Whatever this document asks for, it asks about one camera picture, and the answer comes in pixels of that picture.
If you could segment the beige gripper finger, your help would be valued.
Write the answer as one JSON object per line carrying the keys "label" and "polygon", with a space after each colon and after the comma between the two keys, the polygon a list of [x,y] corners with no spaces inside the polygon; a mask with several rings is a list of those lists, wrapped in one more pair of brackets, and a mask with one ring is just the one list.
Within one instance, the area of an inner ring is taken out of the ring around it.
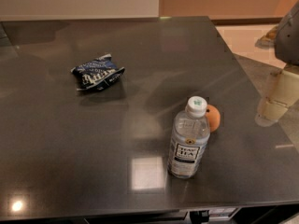
{"label": "beige gripper finger", "polygon": [[266,80],[255,121],[262,127],[277,123],[299,100],[299,66],[286,64],[271,72]]}

